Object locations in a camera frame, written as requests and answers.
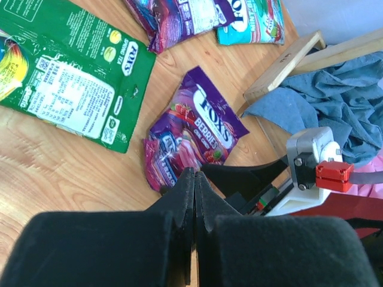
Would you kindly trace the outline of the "green snack packet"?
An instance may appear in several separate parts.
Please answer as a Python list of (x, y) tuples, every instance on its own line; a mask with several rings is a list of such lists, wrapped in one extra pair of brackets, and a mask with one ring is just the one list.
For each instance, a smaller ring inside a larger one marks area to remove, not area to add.
[(71, 1), (1, 2), (1, 105), (125, 153), (156, 55)]

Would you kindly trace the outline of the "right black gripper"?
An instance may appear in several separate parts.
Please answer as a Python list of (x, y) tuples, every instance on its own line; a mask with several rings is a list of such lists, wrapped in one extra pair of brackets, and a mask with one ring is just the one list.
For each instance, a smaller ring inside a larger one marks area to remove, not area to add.
[(271, 185), (288, 166), (288, 159), (280, 158), (260, 166), (204, 164), (201, 171), (241, 215), (266, 215), (294, 187), (292, 182)]

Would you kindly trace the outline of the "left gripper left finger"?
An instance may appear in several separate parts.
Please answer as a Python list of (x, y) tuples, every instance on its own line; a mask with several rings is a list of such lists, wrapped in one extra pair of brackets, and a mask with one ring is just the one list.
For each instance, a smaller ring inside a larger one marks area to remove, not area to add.
[(17, 239), (2, 286), (187, 286), (194, 170), (143, 211), (44, 212)]

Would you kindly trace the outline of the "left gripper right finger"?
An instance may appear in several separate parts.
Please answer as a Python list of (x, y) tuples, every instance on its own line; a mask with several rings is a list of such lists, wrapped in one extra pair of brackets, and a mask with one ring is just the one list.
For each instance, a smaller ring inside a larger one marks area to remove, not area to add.
[(379, 246), (360, 227), (378, 221), (331, 216), (245, 216), (195, 175), (200, 286), (379, 286)]

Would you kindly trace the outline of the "brown red paper bag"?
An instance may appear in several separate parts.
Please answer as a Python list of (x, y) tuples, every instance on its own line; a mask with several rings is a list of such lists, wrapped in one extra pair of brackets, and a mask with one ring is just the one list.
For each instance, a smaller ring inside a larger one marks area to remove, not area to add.
[(295, 216), (335, 216), (342, 219), (364, 218), (382, 220), (382, 199), (331, 193), (317, 207), (292, 213)]

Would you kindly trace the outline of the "purple snack packet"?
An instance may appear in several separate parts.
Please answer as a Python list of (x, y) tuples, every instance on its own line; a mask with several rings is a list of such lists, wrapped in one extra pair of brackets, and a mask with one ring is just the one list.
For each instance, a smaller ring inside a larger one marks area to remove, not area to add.
[(156, 54), (235, 21), (229, 1), (159, 0), (125, 4), (147, 33), (148, 51)]

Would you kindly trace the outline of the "purple Fox's berries bag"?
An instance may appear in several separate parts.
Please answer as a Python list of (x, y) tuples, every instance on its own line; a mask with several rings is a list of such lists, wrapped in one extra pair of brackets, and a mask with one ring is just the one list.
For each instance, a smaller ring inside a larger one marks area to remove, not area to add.
[(249, 133), (201, 67), (189, 70), (163, 114), (143, 139), (145, 176), (159, 191), (173, 187), (183, 170), (222, 165)]

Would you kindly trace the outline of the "green Fox's candy bag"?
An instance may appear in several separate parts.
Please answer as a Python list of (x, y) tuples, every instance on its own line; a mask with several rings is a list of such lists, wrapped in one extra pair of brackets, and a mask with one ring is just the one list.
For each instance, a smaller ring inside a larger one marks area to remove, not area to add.
[(219, 44), (283, 45), (285, 43), (280, 0), (232, 0), (229, 4), (235, 21), (217, 29)]

